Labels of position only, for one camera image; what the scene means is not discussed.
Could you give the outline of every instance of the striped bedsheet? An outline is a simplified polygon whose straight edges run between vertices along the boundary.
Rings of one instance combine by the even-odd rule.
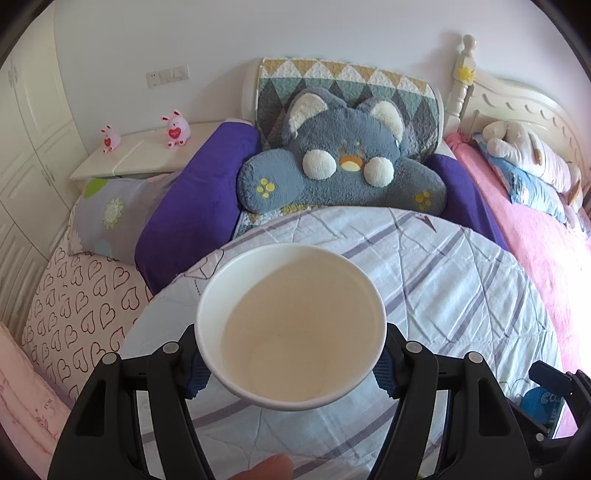
[[[533,387],[530,365],[561,367],[558,344],[540,295],[515,258],[461,226],[415,212],[333,207],[279,218],[210,254],[157,295],[129,331],[124,358],[153,352],[194,322],[200,292],[236,255],[274,242],[320,245],[353,261],[376,285],[406,338],[434,353],[482,353],[504,392],[519,399]],[[164,478],[147,395],[138,394],[151,473]],[[278,452],[295,463],[294,478],[365,479],[384,441],[396,402],[370,374],[349,395],[304,412],[251,406],[214,378],[188,402],[205,454],[225,479]],[[421,473],[433,470],[443,431],[440,393]]]

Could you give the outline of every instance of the white wardrobe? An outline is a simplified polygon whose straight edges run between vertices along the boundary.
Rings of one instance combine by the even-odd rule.
[[[0,68],[0,319],[22,326],[70,210],[87,152],[64,94],[51,4]]]

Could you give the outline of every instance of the screw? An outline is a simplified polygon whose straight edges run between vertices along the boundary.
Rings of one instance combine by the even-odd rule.
[[[482,360],[484,360],[482,358],[482,355],[479,354],[478,352],[470,352],[468,354],[468,360],[470,360],[471,362],[474,362],[476,364],[481,364]]]
[[[174,353],[178,350],[178,343],[177,342],[169,342],[169,343],[165,343],[164,346],[162,347],[162,350],[164,351],[164,353]]]
[[[106,365],[114,364],[117,360],[117,355],[113,352],[109,352],[103,355],[102,361]]]
[[[423,347],[418,342],[408,342],[407,343],[407,350],[411,353],[421,353]]]

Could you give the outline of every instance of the white plush toy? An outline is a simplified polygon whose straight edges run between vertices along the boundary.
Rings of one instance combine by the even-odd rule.
[[[191,136],[191,127],[189,123],[183,118],[181,112],[178,110],[173,111],[172,117],[164,116],[162,120],[167,123],[168,131],[166,136],[168,137],[168,148],[174,148],[175,145],[183,147],[187,144],[187,140]]]
[[[556,154],[526,122],[499,120],[482,131],[488,153],[552,185],[578,211],[583,203],[579,168]]]
[[[103,139],[103,143],[105,144],[103,153],[112,152],[119,146],[121,143],[121,135],[113,130],[110,125],[107,125],[107,128],[102,128],[100,131],[105,134],[105,138]]]

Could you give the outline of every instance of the cat plush pillow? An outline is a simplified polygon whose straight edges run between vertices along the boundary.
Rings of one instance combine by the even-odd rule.
[[[290,203],[385,206],[439,215],[441,178],[401,155],[407,142],[398,108],[370,98],[357,108],[326,89],[300,92],[282,133],[284,148],[243,166],[238,196],[247,210],[267,213]]]

